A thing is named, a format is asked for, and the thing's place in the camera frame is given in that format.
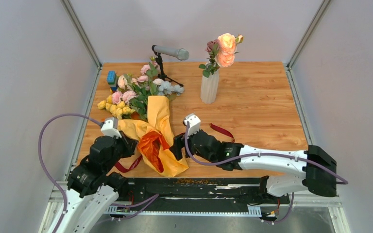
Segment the dark red ribbon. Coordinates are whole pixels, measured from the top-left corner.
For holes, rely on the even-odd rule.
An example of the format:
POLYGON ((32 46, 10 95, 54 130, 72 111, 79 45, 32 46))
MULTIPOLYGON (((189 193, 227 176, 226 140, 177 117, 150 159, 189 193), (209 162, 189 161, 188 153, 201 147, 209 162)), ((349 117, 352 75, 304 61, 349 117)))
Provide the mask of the dark red ribbon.
MULTIPOLYGON (((230 133, 228 130, 226 130, 222 127, 219 127, 217 125, 214 125, 212 123, 210 123, 209 126, 210 126, 211 129, 213 129, 213 130, 215 130, 215 131, 217 131, 217 132, 219 132, 223 135, 226 135, 226 136, 230 137, 231 142, 235 141, 235 138, 234 138, 233 134, 230 133)), ((128 168, 125 168, 120 162, 116 162, 115 168, 117 168, 120 172, 126 173, 126 172, 131 171, 135 167, 137 167, 141 160, 142 160, 142 156, 140 155, 133 161, 133 163, 128 168)))

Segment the orange yellow wrapping paper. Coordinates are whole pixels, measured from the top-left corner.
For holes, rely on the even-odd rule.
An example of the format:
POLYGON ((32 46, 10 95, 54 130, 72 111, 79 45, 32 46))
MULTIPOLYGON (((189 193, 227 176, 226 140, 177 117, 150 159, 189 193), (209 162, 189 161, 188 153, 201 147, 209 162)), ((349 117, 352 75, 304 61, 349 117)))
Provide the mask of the orange yellow wrapping paper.
POLYGON ((148 97, 147 121, 123 119, 118 130, 138 141, 136 151, 146 165, 165 177, 189 169, 185 158, 177 161, 170 151, 174 134, 170 126, 170 104, 165 96, 148 97))

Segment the yellow flower bouquet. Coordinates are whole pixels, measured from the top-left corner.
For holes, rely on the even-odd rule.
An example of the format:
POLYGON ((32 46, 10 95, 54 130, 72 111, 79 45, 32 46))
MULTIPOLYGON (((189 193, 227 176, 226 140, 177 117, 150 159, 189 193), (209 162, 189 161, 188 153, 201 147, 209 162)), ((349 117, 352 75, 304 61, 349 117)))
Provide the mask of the yellow flower bouquet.
POLYGON ((130 73, 117 75, 118 88, 116 92, 110 89, 110 95, 97 104, 97 108, 110 112, 112 116, 147 120, 148 97, 165 96, 169 100, 184 93, 185 89, 174 81, 163 77, 158 57, 151 57, 143 65, 140 76, 130 73))

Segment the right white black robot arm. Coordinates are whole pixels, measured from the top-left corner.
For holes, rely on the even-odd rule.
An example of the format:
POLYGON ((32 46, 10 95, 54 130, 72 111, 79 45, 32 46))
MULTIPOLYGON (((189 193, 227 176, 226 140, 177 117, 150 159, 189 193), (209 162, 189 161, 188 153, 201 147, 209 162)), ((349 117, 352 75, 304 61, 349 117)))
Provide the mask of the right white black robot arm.
POLYGON ((199 156, 206 166, 223 170, 262 169, 279 172, 279 176, 266 175, 258 196, 263 202, 271 202, 284 194, 306 191, 322 196, 337 194, 337 162, 325 150, 316 145, 307 150, 279 151, 251 147, 235 142, 221 142, 203 130, 185 137, 174 138, 170 151, 177 160, 186 155, 199 156))

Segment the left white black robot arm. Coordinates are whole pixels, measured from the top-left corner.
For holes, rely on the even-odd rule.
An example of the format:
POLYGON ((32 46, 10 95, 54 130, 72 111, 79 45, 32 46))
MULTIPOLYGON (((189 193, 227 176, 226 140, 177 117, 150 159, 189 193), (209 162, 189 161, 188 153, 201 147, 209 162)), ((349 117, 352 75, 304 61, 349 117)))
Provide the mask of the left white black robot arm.
POLYGON ((135 154, 137 140, 119 136, 95 139, 89 154, 67 179, 66 202, 56 214, 50 233, 88 233, 107 208, 129 196, 127 178, 111 169, 121 158, 135 154))

